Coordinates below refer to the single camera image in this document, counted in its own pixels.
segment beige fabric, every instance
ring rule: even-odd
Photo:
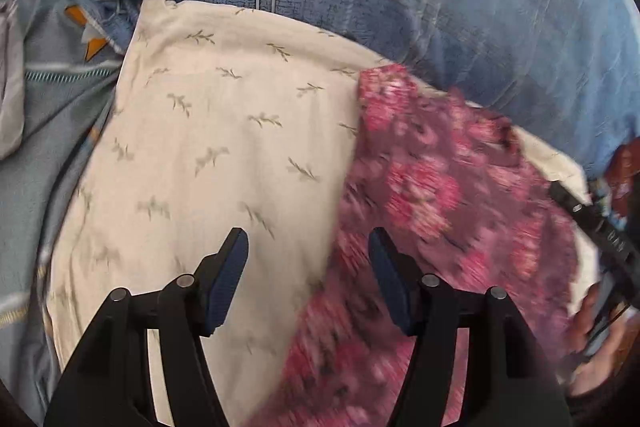
[[[230,424],[247,418],[279,379],[296,314],[322,279],[353,153],[357,72],[381,62],[274,14],[145,0],[116,115],[54,250],[48,307],[61,364],[112,288],[160,289],[243,227],[249,261],[226,323],[203,345]],[[522,136],[536,165],[584,196],[574,163]],[[580,255],[575,301],[593,279],[593,252]],[[157,335],[150,346],[158,419],[169,424]]]

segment floral fabric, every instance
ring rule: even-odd
[[[386,425],[414,340],[380,295],[366,251],[373,227],[454,287],[505,287],[547,355],[562,354],[574,234],[510,121],[468,107],[455,91],[425,96],[398,65],[364,71],[358,98],[356,153],[324,285],[300,315],[279,388],[250,426]],[[444,425],[460,414],[467,339],[461,330]]]

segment gray garment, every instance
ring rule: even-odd
[[[0,160],[20,145],[24,128],[22,33],[15,10],[0,4]]]
[[[64,13],[72,4],[17,0],[24,130],[20,147],[0,156],[0,378],[38,425],[60,373],[46,328],[50,253],[122,63],[108,46],[84,61],[84,28]]]

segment metal screw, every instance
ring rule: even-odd
[[[193,275],[186,273],[184,275],[180,275],[180,277],[175,280],[175,283],[180,286],[180,288],[188,288],[193,284],[194,280]]]
[[[435,288],[440,285],[440,279],[433,273],[428,273],[424,277],[422,277],[422,284],[427,286],[427,288]]]
[[[491,295],[495,299],[498,299],[498,301],[501,301],[502,299],[506,298],[507,292],[504,291],[504,289],[500,288],[500,286],[494,286],[493,288],[491,288]]]
[[[116,288],[109,294],[109,296],[112,301],[122,301],[127,296],[127,291],[124,288]]]

